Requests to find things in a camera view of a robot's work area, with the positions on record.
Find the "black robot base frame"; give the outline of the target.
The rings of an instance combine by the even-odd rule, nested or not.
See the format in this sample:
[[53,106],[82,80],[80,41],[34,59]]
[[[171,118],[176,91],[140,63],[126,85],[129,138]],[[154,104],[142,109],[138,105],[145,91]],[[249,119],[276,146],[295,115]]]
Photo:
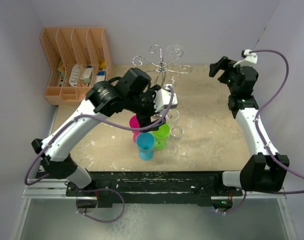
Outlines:
[[222,171],[93,171],[98,194],[84,193],[65,182],[66,196],[80,208],[110,208],[113,204],[192,204],[232,207],[242,191],[223,185]]

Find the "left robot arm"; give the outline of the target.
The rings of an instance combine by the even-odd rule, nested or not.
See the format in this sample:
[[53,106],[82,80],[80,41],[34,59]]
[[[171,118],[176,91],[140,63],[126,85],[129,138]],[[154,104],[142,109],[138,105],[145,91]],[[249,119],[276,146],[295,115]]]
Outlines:
[[[45,174],[31,181],[25,176],[24,183],[31,186],[44,178],[66,179],[77,186],[83,196],[93,194],[95,181],[90,172],[76,163],[71,150],[97,125],[105,123],[126,131],[149,132],[165,123],[165,117],[156,121],[150,118],[156,113],[166,115],[176,103],[171,86],[166,89],[151,85],[151,77],[143,70],[132,67],[124,76],[97,82],[81,101],[76,111],[54,133],[31,143]],[[127,127],[110,122],[112,115],[127,110],[137,115],[139,127]]]

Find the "clear wine glass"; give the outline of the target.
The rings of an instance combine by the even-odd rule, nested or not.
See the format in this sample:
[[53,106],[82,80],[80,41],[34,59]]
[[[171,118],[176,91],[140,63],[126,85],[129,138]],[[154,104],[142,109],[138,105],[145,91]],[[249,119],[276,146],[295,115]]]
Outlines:
[[178,80],[183,75],[181,66],[177,63],[178,59],[183,54],[183,49],[180,45],[169,45],[166,49],[168,56],[170,57],[169,66],[167,70],[168,84],[174,88]]
[[179,151],[179,143],[183,136],[183,129],[179,126],[174,126],[170,130],[169,140],[166,146],[166,153],[170,156],[175,156]]

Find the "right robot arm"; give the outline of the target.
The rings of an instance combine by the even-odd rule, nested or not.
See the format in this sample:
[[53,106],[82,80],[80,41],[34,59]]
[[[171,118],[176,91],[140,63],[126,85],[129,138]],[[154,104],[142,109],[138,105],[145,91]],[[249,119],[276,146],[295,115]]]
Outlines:
[[249,64],[242,65],[223,56],[210,64],[209,76],[223,73],[218,81],[229,88],[228,108],[240,125],[250,151],[250,159],[241,171],[224,171],[214,183],[214,190],[225,196],[232,187],[250,192],[279,192],[283,186],[290,160],[271,143],[260,120],[259,105],[253,96],[258,72]]

